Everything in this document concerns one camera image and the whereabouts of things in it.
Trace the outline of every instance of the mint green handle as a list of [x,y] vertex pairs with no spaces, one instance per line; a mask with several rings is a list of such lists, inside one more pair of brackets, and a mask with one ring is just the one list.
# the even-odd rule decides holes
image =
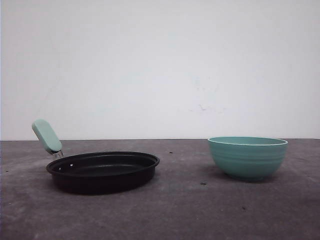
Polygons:
[[32,129],[48,153],[54,154],[61,150],[62,144],[47,121],[43,119],[35,120],[32,123]]

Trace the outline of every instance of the black frying pan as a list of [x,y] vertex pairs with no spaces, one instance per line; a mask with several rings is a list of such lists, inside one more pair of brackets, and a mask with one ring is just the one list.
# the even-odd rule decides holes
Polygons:
[[136,188],[155,174],[159,159],[130,151],[86,153],[63,157],[62,144],[48,122],[42,119],[32,129],[45,150],[57,159],[46,166],[60,189],[78,194],[104,194]]

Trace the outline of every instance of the tabletop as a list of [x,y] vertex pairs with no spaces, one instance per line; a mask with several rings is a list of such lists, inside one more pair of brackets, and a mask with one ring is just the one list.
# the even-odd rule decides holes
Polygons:
[[57,189],[39,141],[1,142],[3,240],[320,239],[320,139],[287,139],[283,164],[263,182],[229,178],[205,139],[65,140],[65,156],[104,151],[160,158],[154,178],[124,192]]

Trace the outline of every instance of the white backdrop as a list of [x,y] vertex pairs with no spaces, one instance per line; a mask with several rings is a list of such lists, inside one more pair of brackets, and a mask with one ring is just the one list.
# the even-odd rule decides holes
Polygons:
[[2,0],[1,139],[320,138],[319,0]]

